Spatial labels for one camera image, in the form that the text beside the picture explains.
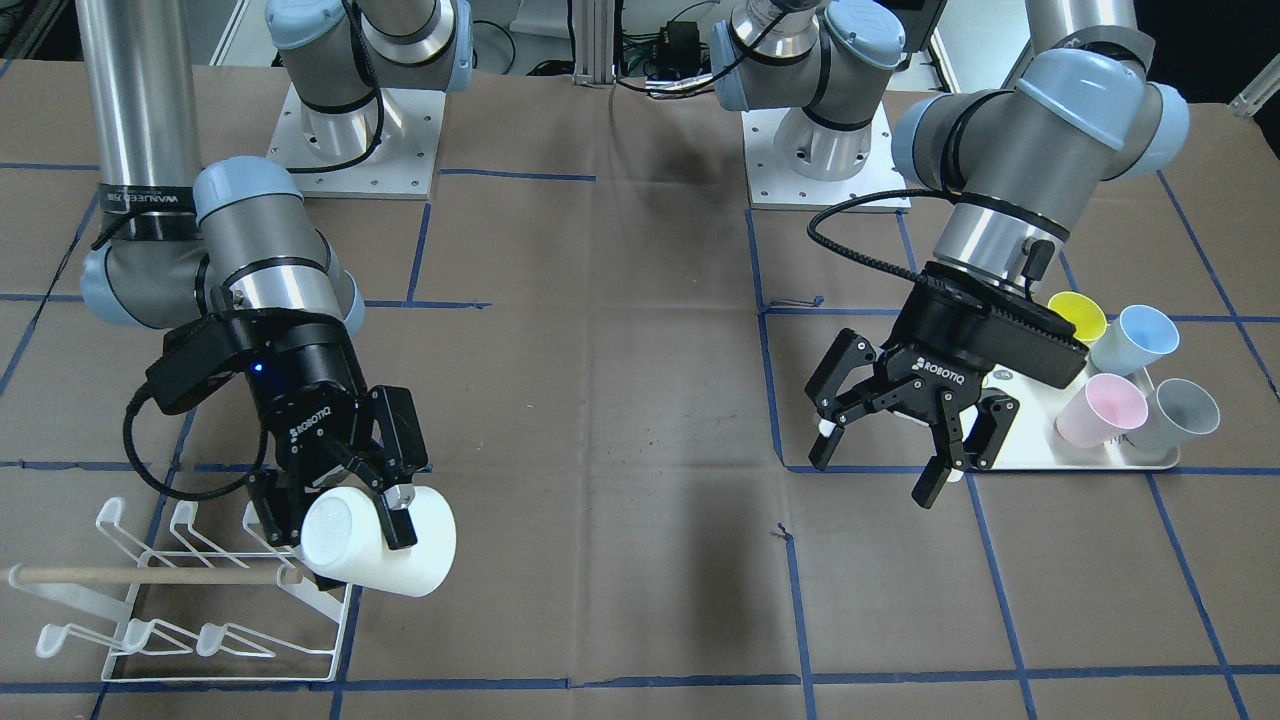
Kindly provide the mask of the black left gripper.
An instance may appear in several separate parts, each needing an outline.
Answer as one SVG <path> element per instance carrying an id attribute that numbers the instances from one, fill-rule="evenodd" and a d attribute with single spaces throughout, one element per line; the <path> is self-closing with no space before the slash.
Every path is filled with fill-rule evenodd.
<path id="1" fill-rule="evenodd" d="M 911 489 L 931 509 L 952 471 L 993 466 L 1020 404 L 983 379 L 1011 348 L 1011 296 L 943 263 L 927 263 L 895 322 L 884 351 L 852 329 L 832 341 L 804 392 L 820 430 L 808 455 L 823 471 L 845 428 L 890 410 L 932 421 L 934 456 Z M 975 407 L 969 436 L 960 413 Z"/>

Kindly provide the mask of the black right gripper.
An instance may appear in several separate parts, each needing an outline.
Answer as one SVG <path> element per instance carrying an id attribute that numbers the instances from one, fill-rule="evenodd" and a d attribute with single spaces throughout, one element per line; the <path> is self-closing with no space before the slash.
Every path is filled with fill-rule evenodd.
<path id="1" fill-rule="evenodd" d="M 276 446 L 283 470 L 260 468 L 246 488 L 271 547 L 296 547 L 317 493 L 347 471 L 329 442 L 346 443 L 346 469 L 372 492 L 383 539 L 407 550 L 417 536 L 410 518 L 413 475 L 429 464 L 411 392 L 367 386 L 346 325 L 334 316 L 297 310 L 234 310 L 205 318 L 211 360 L 205 392 L 233 375 L 250 384 L 259 420 Z"/>

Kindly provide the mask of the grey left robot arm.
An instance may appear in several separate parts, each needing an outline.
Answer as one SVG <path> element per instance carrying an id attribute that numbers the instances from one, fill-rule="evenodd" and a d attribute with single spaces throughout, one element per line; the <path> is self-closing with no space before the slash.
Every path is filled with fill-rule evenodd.
<path id="1" fill-rule="evenodd" d="M 1019 402 L 986 386 L 998 366 L 1057 389 L 1085 366 L 1074 325 L 1033 299 L 1096 187 L 1164 169 L 1188 135 L 1181 95 L 1147 78 L 1155 41 L 1129 1 L 1029 1 L 1030 60 L 1009 87 L 929 97 L 892 133 L 908 197 L 952 204 L 919 272 L 835 242 L 820 223 L 874 200 L 819 211 L 819 246 L 911 284 L 888 338 L 841 331 L 806 383 L 823 427 L 823 470 L 852 421 L 895 413 L 927 424 L 934 454 L 914 489 L 928 509 L 948 478 L 991 468 Z M 731 111 L 785 109 L 797 173 L 858 169 L 876 109 L 905 49 L 900 19 L 876 1 L 741 1 L 716 24 L 712 83 Z"/>

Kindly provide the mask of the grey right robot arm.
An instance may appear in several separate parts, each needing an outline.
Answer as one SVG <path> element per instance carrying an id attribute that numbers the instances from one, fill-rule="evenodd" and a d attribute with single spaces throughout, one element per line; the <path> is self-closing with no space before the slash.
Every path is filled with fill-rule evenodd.
<path id="1" fill-rule="evenodd" d="M 102 210 L 81 293 L 106 322 L 165 333 L 125 406 L 132 469 L 179 501 L 246 488 L 275 547 L 296 547 L 305 514 L 356 477 L 387 547 L 415 546 L 425 523 L 412 515 L 413 478 L 428 451 L 412 395 L 365 380 L 353 346 L 364 296 L 308 219 L 298 182 L 374 159 L 390 140 L 388 88 L 468 85 L 468 4 L 270 1 L 271 41 L 306 119 L 361 124 L 355 140 L 323 142 L 323 164 L 297 168 L 265 156 L 202 164 L 180 3 L 79 1 L 76 10 Z M 218 489 L 159 480 L 134 446 L 142 406 L 180 415 L 238 375 L 256 407 L 251 470 Z"/>

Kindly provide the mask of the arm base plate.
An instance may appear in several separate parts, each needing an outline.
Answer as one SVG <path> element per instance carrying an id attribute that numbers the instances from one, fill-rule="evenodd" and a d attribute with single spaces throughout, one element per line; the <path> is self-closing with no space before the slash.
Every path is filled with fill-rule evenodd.
<path id="1" fill-rule="evenodd" d="M 314 199 L 428 199 L 445 94 L 390 88 L 379 99 L 358 78 L 291 86 L 268 156 Z"/>
<path id="2" fill-rule="evenodd" d="M 800 109 L 760 109 L 742 115 L 750 206 L 820 210 L 882 191 L 905 190 L 891 158 L 884 109 L 850 133 L 814 126 Z"/>

